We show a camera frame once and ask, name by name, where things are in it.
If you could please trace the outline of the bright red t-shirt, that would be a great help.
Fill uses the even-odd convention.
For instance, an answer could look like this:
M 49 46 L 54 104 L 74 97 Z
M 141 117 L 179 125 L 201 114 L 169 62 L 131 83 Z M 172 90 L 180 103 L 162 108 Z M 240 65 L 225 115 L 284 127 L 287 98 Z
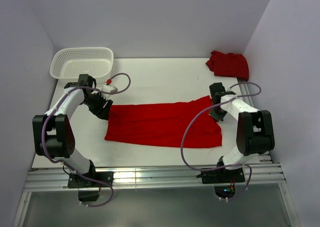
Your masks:
M 204 96 L 189 102 L 113 105 L 104 139 L 155 147 L 178 148 L 183 142 L 190 149 L 216 148 L 222 145 L 222 130 L 208 111 L 191 124 L 211 104 L 211 98 Z

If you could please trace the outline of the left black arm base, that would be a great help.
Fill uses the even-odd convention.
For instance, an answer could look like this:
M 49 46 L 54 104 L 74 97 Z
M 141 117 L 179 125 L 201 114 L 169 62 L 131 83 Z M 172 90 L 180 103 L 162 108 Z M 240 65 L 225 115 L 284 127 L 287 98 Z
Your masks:
M 96 171 L 95 167 L 91 166 L 89 172 L 84 174 L 70 171 L 67 188 L 78 190 L 77 196 L 81 205 L 91 208 L 101 207 L 108 204 L 114 197 L 113 180 L 113 171 Z M 110 189 L 110 197 L 105 202 L 96 203 L 104 187 Z

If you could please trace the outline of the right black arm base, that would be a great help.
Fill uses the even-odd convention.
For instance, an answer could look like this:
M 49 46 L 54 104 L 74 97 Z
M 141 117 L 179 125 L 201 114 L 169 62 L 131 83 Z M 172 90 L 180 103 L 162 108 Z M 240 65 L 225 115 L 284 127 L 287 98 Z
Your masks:
M 241 168 L 201 171 L 196 177 L 201 179 L 204 185 L 222 184 L 214 187 L 214 193 L 218 198 L 225 200 L 229 200 L 236 195 L 236 183 L 245 182 L 245 175 Z

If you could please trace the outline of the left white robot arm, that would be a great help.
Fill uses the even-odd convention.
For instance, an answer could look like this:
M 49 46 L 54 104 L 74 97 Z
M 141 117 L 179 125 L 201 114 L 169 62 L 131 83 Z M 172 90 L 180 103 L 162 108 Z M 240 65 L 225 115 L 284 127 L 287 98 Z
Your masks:
M 107 121 L 113 101 L 95 88 L 96 80 L 81 74 L 77 82 L 69 82 L 57 103 L 45 114 L 32 119 L 35 153 L 50 162 L 63 163 L 86 187 L 96 184 L 98 175 L 93 162 L 76 149 L 70 119 L 78 106 L 85 105 L 100 120 Z

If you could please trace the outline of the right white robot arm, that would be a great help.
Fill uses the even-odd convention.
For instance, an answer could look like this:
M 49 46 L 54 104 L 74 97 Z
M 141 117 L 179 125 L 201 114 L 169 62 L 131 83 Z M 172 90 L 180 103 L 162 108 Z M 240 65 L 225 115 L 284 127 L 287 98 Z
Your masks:
M 268 110 L 259 110 L 243 101 L 248 94 L 238 95 L 232 88 L 225 89 L 221 82 L 209 86 L 213 108 L 209 115 L 222 122 L 227 114 L 237 121 L 235 147 L 220 158 L 222 166 L 216 170 L 217 178 L 229 181 L 234 170 L 244 166 L 255 154 L 264 154 L 274 149 L 275 137 L 272 115 Z

